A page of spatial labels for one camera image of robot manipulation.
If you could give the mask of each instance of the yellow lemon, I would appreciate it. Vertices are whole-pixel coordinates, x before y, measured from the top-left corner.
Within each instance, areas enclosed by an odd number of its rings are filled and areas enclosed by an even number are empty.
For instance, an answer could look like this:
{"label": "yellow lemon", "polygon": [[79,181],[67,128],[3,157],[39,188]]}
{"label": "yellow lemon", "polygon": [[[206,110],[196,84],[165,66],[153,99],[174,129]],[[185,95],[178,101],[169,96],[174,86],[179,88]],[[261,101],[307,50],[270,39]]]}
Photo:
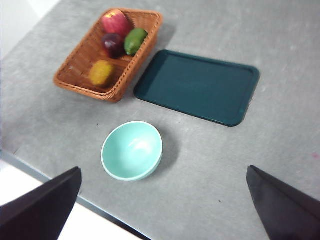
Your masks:
{"label": "yellow lemon", "polygon": [[105,60],[97,61],[90,70],[89,79],[97,87],[107,86],[115,71],[115,67]]}

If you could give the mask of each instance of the bowl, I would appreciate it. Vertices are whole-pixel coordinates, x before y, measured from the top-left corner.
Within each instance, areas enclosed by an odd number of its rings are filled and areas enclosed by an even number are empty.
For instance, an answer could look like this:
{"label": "bowl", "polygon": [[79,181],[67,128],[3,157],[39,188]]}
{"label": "bowl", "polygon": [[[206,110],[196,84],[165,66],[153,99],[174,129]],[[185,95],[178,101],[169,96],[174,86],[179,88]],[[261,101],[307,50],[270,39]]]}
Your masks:
{"label": "bowl", "polygon": [[144,121],[118,126],[104,141],[101,162],[113,178],[134,181],[146,178],[158,167],[162,157],[158,130]]}

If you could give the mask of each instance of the green avocado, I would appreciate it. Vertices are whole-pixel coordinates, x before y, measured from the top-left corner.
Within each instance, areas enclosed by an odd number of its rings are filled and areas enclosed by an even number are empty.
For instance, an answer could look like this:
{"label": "green avocado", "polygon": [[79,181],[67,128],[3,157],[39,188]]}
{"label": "green avocado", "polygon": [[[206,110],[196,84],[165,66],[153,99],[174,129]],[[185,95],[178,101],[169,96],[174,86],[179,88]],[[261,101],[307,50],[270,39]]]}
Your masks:
{"label": "green avocado", "polygon": [[142,28],[135,28],[126,36],[124,40],[124,50],[129,56],[134,56],[138,52],[148,33]]}

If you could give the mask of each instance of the wicker basket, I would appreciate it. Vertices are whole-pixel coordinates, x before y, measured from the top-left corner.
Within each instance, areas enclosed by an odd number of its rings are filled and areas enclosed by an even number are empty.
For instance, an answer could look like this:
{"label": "wicker basket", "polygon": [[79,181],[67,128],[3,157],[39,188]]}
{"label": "wicker basket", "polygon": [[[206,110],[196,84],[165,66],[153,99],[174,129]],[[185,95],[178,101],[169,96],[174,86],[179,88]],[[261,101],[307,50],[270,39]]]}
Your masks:
{"label": "wicker basket", "polygon": [[[117,9],[126,15],[134,27],[148,32],[135,56],[125,55],[117,59],[107,57],[101,43],[105,32],[99,18],[54,75],[53,81],[57,86],[95,99],[110,102],[121,100],[129,83],[156,45],[163,17],[156,11]],[[109,61],[115,66],[112,84],[108,88],[94,86],[88,78],[91,67],[98,60]]]}

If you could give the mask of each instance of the table surface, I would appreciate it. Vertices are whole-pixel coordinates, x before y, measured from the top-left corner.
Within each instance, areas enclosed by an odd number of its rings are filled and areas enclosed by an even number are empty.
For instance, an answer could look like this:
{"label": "table surface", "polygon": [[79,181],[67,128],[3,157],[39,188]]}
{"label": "table surface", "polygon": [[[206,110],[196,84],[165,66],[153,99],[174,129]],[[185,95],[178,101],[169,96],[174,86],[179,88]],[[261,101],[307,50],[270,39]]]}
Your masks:
{"label": "table surface", "polygon": [[[99,101],[53,76],[111,7],[163,14],[158,43],[124,98]],[[1,63],[1,149],[50,178],[79,166],[80,196],[152,239],[268,239],[246,183],[255,165],[320,200],[320,2],[62,0]],[[133,88],[161,49],[253,65],[244,121],[226,127],[138,100]],[[150,177],[106,174],[107,135],[154,125],[163,158]]]}

